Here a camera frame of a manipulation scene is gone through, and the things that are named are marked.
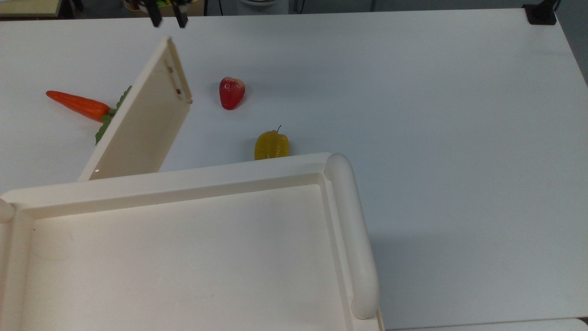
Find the floor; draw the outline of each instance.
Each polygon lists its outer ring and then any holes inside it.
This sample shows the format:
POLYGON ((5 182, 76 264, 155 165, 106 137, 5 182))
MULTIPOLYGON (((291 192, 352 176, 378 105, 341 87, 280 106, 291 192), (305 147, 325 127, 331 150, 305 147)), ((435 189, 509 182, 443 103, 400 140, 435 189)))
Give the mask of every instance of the floor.
MULTIPOLYGON (((220 15, 219 1, 209 0, 208 15, 220 15)), ((235 1, 222 0, 224 15, 234 15, 235 1)), ((296 0, 290 0, 290 8, 296 0)), ((298 0, 304 4, 304 14, 325 12, 367 12, 371 0, 298 0)), ((376 0, 375 11, 424 11, 444 9, 520 8, 524 3, 536 4, 539 0, 376 0)), ((76 13, 76 19, 130 17, 123 0, 83 0, 85 9, 76 13)), ((576 57, 584 80, 588 82, 588 1, 563 0, 557 10, 567 40, 576 57)))

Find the plastic vegetable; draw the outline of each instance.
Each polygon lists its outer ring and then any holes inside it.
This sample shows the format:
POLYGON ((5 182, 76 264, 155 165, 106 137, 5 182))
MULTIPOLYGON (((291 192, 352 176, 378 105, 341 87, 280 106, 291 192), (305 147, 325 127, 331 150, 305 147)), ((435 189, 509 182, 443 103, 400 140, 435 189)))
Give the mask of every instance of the plastic vegetable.
POLYGON ((245 83, 232 77, 225 77, 219 84, 220 104, 226 110, 233 110, 245 95, 245 83))
POLYGON ((279 134, 277 130, 262 133, 255 143, 255 159, 263 160, 265 158, 274 158, 288 156, 290 154, 290 142, 284 134, 279 134))
POLYGON ((77 95, 57 91, 47 91, 45 94, 69 109, 99 122, 101 121, 100 118, 106 115, 110 110, 108 105, 103 104, 100 101, 79 97, 77 95))
POLYGON ((103 115, 100 118, 100 120, 102 121, 103 124, 100 127, 100 129, 98 129, 98 132, 96 133, 96 136, 95 136, 96 137, 96 145, 98 145, 98 141, 100 141, 100 139, 102 139, 102 136, 104 135, 104 133, 106 132, 106 129, 110 125, 112 117, 114 117, 114 115, 118 111, 118 108, 120 108, 120 106, 122 105, 122 102, 125 100, 126 95, 129 94, 131 87, 132 86, 129 86, 129 88, 127 88, 126 91, 121 95, 121 98, 116 103, 116 108, 109 110, 105 115, 103 115))

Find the tray handle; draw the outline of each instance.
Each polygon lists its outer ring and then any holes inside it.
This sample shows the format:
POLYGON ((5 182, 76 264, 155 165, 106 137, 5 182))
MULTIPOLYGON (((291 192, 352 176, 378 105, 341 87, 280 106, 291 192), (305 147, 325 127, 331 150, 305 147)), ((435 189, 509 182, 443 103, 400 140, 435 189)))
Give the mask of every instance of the tray handle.
POLYGON ((368 319, 378 310, 380 289, 353 168, 345 155, 334 153, 327 159, 325 176, 333 185, 349 262, 351 312, 358 319, 368 319))
POLYGON ((14 216, 14 207, 0 199, 0 224, 8 223, 8 221, 12 220, 14 216))

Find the table surface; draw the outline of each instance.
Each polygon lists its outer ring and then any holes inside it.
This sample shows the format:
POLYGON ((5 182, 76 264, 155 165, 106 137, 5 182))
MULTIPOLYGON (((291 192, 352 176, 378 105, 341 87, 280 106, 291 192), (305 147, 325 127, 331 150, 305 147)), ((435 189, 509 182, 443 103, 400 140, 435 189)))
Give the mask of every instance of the table surface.
POLYGON ((587 331, 588 326, 579 319, 535 320, 529 322, 492 323, 405 329, 400 331, 587 331))
POLYGON ((387 329, 588 316, 588 89, 520 9, 0 22, 0 192, 75 181, 100 124, 44 92, 114 105, 166 34, 195 102, 161 170, 252 160, 279 125, 346 154, 387 329))
POLYGON ((0 2, 0 16, 57 17, 61 0, 9 0, 0 2))

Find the yellow bell pepper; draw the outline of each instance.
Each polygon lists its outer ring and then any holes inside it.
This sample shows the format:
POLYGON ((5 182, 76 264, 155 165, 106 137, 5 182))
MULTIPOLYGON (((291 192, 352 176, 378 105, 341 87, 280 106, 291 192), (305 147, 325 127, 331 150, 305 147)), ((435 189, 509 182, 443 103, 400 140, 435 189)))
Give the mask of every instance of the yellow bell pepper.
POLYGON ((281 125, 277 130, 262 133, 255 143, 255 159, 274 158, 288 156, 290 154, 290 143, 288 137, 279 134, 281 125))

